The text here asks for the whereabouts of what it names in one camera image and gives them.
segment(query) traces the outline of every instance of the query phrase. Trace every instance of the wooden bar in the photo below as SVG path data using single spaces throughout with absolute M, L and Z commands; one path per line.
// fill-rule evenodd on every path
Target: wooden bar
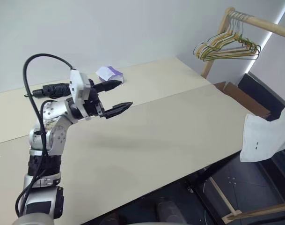
M 213 184 L 213 186 L 215 187 L 216 191 L 218 192 L 218 194 L 220 195 L 220 197 L 222 198 L 222 200 L 225 202 L 225 204 L 227 205 L 228 209 L 231 211 L 231 213 L 236 216 L 236 210 L 232 207 L 231 203 L 228 201 L 227 197 L 224 195 L 224 193 L 221 191 L 221 189 L 218 187 L 217 183 L 215 182 L 215 180 L 213 180 L 212 177 L 209 178 L 209 180 L 211 181 L 211 183 Z
M 262 28 L 264 30 L 268 30 L 272 33 L 275 33 L 275 34 L 278 34 L 280 36 L 285 37 L 285 27 L 282 27 L 282 26 L 277 25 L 275 23 L 259 19 L 257 17 L 252 16 L 252 15 L 248 16 L 246 18 L 239 18 L 239 17 L 234 16 L 234 15 L 231 17 L 235 20 L 243 21 L 244 23 L 251 24 L 255 27 L 259 27 L 259 28 Z
M 282 212 L 285 211 L 285 203 L 279 204 L 279 205 L 274 205 L 265 209 L 261 210 L 254 210 L 254 211 L 249 211 L 249 212 L 244 212 L 241 214 L 238 214 L 236 216 L 229 216 L 227 217 L 228 220 L 236 220 L 236 219 L 243 219 L 243 218 L 248 218 L 248 217 L 257 217 L 257 216 L 263 216 L 263 215 L 268 215 L 271 213 L 276 213 L 276 212 Z
M 220 24 L 219 29 L 218 29 L 218 33 L 219 34 L 224 32 L 225 29 L 229 26 L 227 15 L 231 11 L 235 11 L 235 8 L 234 7 L 229 7 L 229 8 L 226 9 L 225 14 L 224 14 L 224 16 L 222 18 L 221 24 Z M 208 61 L 208 62 L 205 63 L 205 67 L 204 67 L 204 69 L 203 69 L 203 71 L 201 73 L 201 76 L 203 78 L 207 78 L 207 76 L 208 76 L 208 74 L 210 72 L 210 69 L 211 69 L 211 67 L 213 65 L 213 62 L 214 62 L 214 60 L 211 60 L 211 61 Z

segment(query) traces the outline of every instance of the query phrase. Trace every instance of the black floor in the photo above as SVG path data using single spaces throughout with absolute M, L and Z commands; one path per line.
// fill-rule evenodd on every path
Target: black floor
M 241 163 L 239 157 L 236 157 L 213 178 L 236 210 L 246 212 L 284 203 L 269 179 L 262 174 L 258 163 Z M 221 216 L 230 213 L 210 181 L 205 183 L 203 190 Z M 184 180 L 169 184 L 113 212 L 121 217 L 122 224 L 158 222 L 155 208 L 160 198 L 174 201 L 188 224 L 213 224 L 196 196 L 187 190 Z M 282 216 L 285 216 L 285 212 L 245 218 L 229 224 L 247 225 L 255 221 Z M 103 217 L 95 218 L 85 225 L 98 225 L 102 219 Z M 266 224 L 285 225 L 285 220 Z

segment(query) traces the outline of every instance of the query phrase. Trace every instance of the table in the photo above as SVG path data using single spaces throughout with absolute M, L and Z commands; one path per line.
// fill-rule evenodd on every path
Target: table
M 120 102 L 132 101 L 133 105 L 139 105 L 210 84 L 177 58 L 118 70 L 123 72 L 125 83 L 114 90 L 100 93 L 100 100 L 105 109 Z M 31 80 L 31 76 L 35 76 L 35 74 L 28 74 L 29 80 Z M 95 73 L 88 77 L 95 83 L 99 82 Z M 68 82 L 69 80 L 60 80 L 51 83 Z M 40 89 L 42 85 L 45 84 L 31 86 L 30 89 Z M 24 94 L 26 94 L 24 88 L 0 93 L 0 142 L 28 135 L 37 120 L 32 106 Z M 37 105 L 40 106 L 44 100 L 36 99 Z
M 162 63 L 173 65 L 165 70 Z M 69 128 L 61 166 L 64 212 L 55 224 L 84 223 L 241 149 L 247 109 L 176 59 L 128 71 L 152 69 L 144 87 L 134 85 L 141 77 L 129 78 L 132 88 L 125 83 L 123 97 L 113 97 L 140 99 L 140 104 L 109 120 L 94 118 Z M 26 136 L 0 143 L 0 224 L 16 219 L 14 202 L 27 171 L 28 149 Z

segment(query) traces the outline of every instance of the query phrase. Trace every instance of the wooden clothes rack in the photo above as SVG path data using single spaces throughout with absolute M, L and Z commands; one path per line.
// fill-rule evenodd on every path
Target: wooden clothes rack
M 229 7 L 226 9 L 224 16 L 222 17 L 222 21 L 220 24 L 220 27 L 218 29 L 218 33 L 222 33 L 224 32 L 228 26 L 229 26 L 229 20 L 228 17 L 230 16 L 231 18 L 235 19 L 235 20 L 239 20 L 239 21 L 243 21 L 244 23 L 248 23 L 251 24 L 253 26 L 262 28 L 264 30 L 268 30 L 272 33 L 281 35 L 283 37 L 285 37 L 285 27 L 279 26 L 275 23 L 271 23 L 269 21 L 266 20 L 262 20 L 259 18 L 256 18 L 252 15 L 247 15 L 244 14 L 246 16 L 242 16 L 241 17 L 241 12 L 239 12 L 238 14 L 231 14 L 231 12 L 235 11 L 234 7 Z M 213 65 L 214 60 L 208 61 L 206 62 L 203 71 L 201 73 L 201 76 L 204 78 L 207 78 L 210 69 Z M 255 216 L 262 216 L 262 215 L 267 215 L 267 214 L 271 214 L 271 213 L 276 213 L 276 212 L 281 212 L 281 211 L 285 211 L 285 203 L 284 204 L 279 204 L 279 205 L 275 205 L 275 206 L 271 206 L 265 209 L 260 209 L 260 210 L 254 210 L 254 211 L 249 211 L 249 212 L 241 212 L 240 210 L 235 210 L 232 205 L 230 204 L 230 202 L 227 200 L 226 196 L 222 193 L 221 189 L 218 187 L 218 185 L 216 184 L 216 182 L 213 180 L 212 177 L 209 178 L 210 182 L 213 184 L 213 186 L 215 187 L 216 191 L 218 192 L 218 194 L 220 195 L 220 197 L 222 198 L 222 200 L 224 201 L 224 203 L 227 205 L 227 207 L 229 208 L 229 210 L 231 211 L 230 214 L 224 216 L 222 218 L 223 222 L 225 224 L 228 224 L 236 219 L 242 219 L 242 218 L 248 218 L 248 217 L 255 217 Z
M 222 18 L 220 27 L 218 29 L 219 34 L 224 32 L 228 28 L 228 26 L 229 26 L 228 16 L 229 16 L 229 13 L 232 11 L 235 11 L 234 7 L 229 7 L 226 9 L 225 14 Z M 243 21 L 244 23 L 251 24 L 255 27 L 259 27 L 259 28 L 262 28 L 264 30 L 268 30 L 272 33 L 275 33 L 275 34 L 278 34 L 278 35 L 285 37 L 285 27 L 282 27 L 282 26 L 277 25 L 275 23 L 259 19 L 257 17 L 252 16 L 252 15 L 247 15 L 245 17 L 241 17 L 241 16 L 237 17 L 237 14 L 236 15 L 233 14 L 230 17 L 235 19 L 235 20 Z M 214 60 L 206 62 L 205 66 L 203 68 L 203 71 L 201 73 L 202 77 L 207 78 L 207 76 L 210 72 L 210 69 L 213 65 L 213 62 L 214 62 Z

